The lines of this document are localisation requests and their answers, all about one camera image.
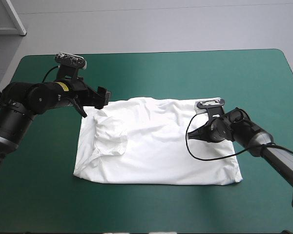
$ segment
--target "gray floor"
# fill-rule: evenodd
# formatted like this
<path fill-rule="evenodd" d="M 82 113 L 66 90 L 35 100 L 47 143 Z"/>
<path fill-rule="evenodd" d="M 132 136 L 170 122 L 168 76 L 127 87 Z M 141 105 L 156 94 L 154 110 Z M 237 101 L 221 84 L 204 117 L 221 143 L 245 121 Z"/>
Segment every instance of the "gray floor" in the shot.
<path fill-rule="evenodd" d="M 277 48 L 293 70 L 293 0 L 13 0 L 28 34 L 0 36 L 0 89 L 26 55 Z"/>

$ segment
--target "green tabletop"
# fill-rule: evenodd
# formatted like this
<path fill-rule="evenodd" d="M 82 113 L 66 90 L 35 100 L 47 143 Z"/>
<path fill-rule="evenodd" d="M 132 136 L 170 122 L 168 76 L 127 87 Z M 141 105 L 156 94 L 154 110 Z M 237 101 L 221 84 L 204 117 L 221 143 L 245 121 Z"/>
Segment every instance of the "green tabletop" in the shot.
<path fill-rule="evenodd" d="M 293 150 L 293 74 L 279 50 L 83 56 L 80 75 L 113 101 L 222 97 Z M 54 65 L 26 56 L 12 81 L 41 82 Z M 0 232 L 293 232 L 292 188 L 262 158 L 240 155 L 244 180 L 227 186 L 99 184 L 73 176 L 80 123 L 72 107 L 50 110 L 4 160 Z"/>

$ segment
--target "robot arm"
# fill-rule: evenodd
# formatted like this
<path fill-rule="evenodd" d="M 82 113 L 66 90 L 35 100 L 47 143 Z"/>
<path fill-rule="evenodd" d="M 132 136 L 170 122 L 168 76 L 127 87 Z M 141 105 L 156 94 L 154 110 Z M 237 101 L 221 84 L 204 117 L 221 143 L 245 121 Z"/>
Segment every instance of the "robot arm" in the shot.
<path fill-rule="evenodd" d="M 59 63 L 54 82 L 12 82 L 0 94 L 0 159 L 15 151 L 36 115 L 49 109 L 74 106 L 86 117 L 83 107 L 102 109 L 108 104 L 111 93 L 103 87 L 94 91 L 85 84 L 78 70 L 86 67 L 84 58 L 59 53 Z"/>
<path fill-rule="evenodd" d="M 235 108 L 224 113 L 224 104 L 223 99 L 196 103 L 196 108 L 207 110 L 209 120 L 188 133 L 188 139 L 215 143 L 225 139 L 237 141 L 253 156 L 263 157 L 293 187 L 293 155 L 289 150 L 275 145 L 272 135 L 252 122 L 244 110 Z"/>

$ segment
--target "white cloth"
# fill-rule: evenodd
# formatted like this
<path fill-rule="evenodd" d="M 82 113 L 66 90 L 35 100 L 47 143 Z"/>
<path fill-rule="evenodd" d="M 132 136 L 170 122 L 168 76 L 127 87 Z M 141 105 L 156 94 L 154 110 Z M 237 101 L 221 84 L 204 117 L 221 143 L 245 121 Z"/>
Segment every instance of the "white cloth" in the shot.
<path fill-rule="evenodd" d="M 100 183 L 217 184 L 242 180 L 236 157 L 198 161 L 188 153 L 185 133 L 198 100 L 137 97 L 85 107 L 74 175 Z M 202 110 L 189 131 L 204 125 Z M 189 140 L 192 153 L 212 158 L 234 154 L 230 141 Z"/>

